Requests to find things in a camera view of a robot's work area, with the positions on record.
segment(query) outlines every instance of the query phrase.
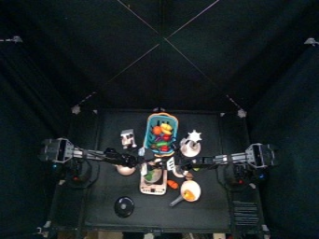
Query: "orange object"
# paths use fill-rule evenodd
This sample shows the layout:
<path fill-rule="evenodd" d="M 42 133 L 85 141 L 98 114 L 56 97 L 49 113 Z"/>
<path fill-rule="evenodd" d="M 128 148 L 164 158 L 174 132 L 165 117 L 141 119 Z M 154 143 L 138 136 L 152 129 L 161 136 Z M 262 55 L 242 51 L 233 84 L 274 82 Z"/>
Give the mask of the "orange object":
<path fill-rule="evenodd" d="M 174 190 L 178 188 L 178 183 L 173 180 L 166 180 L 166 185 Z"/>
<path fill-rule="evenodd" d="M 161 134 L 161 128 L 158 126 L 154 126 L 152 132 L 153 132 L 153 135 L 160 135 Z"/>
<path fill-rule="evenodd" d="M 182 198 L 185 199 L 185 200 L 189 200 L 189 201 L 193 201 L 194 200 L 194 194 L 189 191 L 189 190 L 185 190 L 184 192 L 182 192 L 182 194 L 184 194 L 184 196 L 182 196 Z"/>

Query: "green object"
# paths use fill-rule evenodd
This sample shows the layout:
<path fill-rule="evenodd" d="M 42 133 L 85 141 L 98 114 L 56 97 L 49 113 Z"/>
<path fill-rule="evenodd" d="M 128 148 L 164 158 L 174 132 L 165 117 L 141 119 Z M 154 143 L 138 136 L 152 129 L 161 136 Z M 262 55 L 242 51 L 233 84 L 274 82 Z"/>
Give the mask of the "green object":
<path fill-rule="evenodd" d="M 153 173 L 154 173 L 153 170 L 152 170 L 152 171 L 148 171 L 146 175 L 144 176 L 145 181 L 150 181 L 150 180 L 152 180 Z"/>
<path fill-rule="evenodd" d="M 158 147 L 161 147 L 161 146 L 168 146 L 169 143 L 165 142 L 165 141 L 161 141 L 161 142 L 154 143 L 154 145 L 156 145 L 156 147 L 158 148 Z"/>

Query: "plastic container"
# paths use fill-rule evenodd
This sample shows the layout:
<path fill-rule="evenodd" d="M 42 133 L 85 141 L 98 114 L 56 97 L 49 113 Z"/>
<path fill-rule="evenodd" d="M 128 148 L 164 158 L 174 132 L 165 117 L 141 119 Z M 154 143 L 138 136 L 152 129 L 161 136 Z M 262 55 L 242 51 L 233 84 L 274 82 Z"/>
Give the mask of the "plastic container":
<path fill-rule="evenodd" d="M 169 139 L 169 141 L 166 141 L 168 148 L 169 148 L 166 151 L 161 151 L 160 148 L 152 148 L 152 145 L 160 142 L 160 141 L 156 141 L 158 139 L 158 137 L 161 137 L 164 135 L 164 134 L 161 134 L 160 136 L 153 135 L 152 130 L 153 130 L 154 126 L 160 126 L 162 123 L 168 124 L 172 127 L 170 139 Z M 156 157 L 170 156 L 174 153 L 172 147 L 169 147 L 169 146 L 176 141 L 177 129 L 178 129 L 178 120 L 176 119 L 176 117 L 170 116 L 169 114 L 158 113 L 158 114 L 152 114 L 148 117 L 142 146 L 145 148 L 152 149 Z"/>

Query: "red object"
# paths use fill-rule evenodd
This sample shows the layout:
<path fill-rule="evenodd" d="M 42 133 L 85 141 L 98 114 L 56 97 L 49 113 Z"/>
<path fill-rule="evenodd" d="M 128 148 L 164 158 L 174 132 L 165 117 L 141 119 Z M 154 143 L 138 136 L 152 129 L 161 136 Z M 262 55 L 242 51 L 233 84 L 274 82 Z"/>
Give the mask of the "red object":
<path fill-rule="evenodd" d="M 161 146 L 161 147 L 160 147 L 160 151 L 166 152 L 168 150 L 169 150 L 169 147 L 168 147 L 168 146 Z"/>
<path fill-rule="evenodd" d="M 178 183 L 173 180 L 166 180 L 166 185 L 174 190 L 178 188 Z"/>
<path fill-rule="evenodd" d="M 165 134 L 161 138 L 164 141 L 169 141 L 170 140 L 170 135 Z"/>

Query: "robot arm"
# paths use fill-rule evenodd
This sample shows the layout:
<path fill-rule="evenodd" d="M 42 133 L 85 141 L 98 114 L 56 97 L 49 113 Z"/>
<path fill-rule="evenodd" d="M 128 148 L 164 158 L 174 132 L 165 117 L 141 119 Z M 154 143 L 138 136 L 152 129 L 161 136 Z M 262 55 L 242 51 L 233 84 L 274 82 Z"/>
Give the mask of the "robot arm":
<path fill-rule="evenodd" d="M 134 167 L 138 164 L 137 158 L 128 154 L 120 154 L 113 148 L 108 148 L 105 152 L 98 150 L 81 149 L 64 138 L 46 139 L 40 153 L 42 162 L 66 163 L 74 159 L 88 159 L 92 161 L 109 162 L 125 167 Z"/>

